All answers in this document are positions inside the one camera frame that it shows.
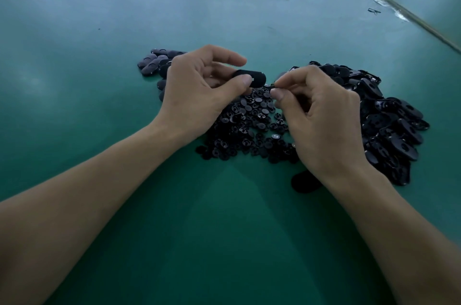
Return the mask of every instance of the pile of small black buttons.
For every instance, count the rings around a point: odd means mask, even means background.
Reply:
[[[138,63],[142,75],[158,73],[162,77],[157,83],[161,101],[171,60],[184,53],[152,49]],[[418,159],[414,146],[423,143],[418,131],[429,128],[423,114],[404,100],[384,98],[378,87],[381,79],[367,71],[353,70],[344,65],[321,65],[316,61],[309,64],[318,66],[336,83],[359,94],[362,141],[367,160],[393,184],[408,184],[410,162]],[[298,162],[295,144],[283,139],[283,135],[288,133],[288,125],[283,114],[276,112],[271,99],[273,84],[263,85],[266,76],[261,72],[238,70],[233,77],[240,74],[253,77],[251,95],[238,97],[227,105],[205,134],[204,145],[198,146],[195,151],[205,160],[219,158],[227,161],[240,151],[267,158],[273,164],[280,161]],[[292,177],[291,186],[297,192],[307,193],[315,191],[322,184],[305,170]]]

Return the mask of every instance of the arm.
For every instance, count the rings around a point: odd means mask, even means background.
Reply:
[[[0,203],[0,304],[43,303],[147,176],[248,91],[251,76],[230,79],[234,69],[216,61],[246,62],[213,46],[176,57],[151,124]]]
[[[360,99],[315,66],[271,91],[301,161],[349,213],[400,304],[460,304],[461,253],[366,160]],[[296,94],[310,99],[306,114]]]

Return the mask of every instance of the fingernail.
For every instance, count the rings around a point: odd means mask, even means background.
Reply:
[[[284,98],[285,96],[285,93],[283,92],[283,90],[279,89],[279,88],[275,88],[275,89],[272,89],[271,90],[271,96],[276,99],[277,101],[280,101],[281,99]]]
[[[251,75],[249,74],[242,74],[240,78],[242,79],[243,84],[245,84],[246,87],[249,87],[251,82],[253,81],[253,77],[251,77]]]

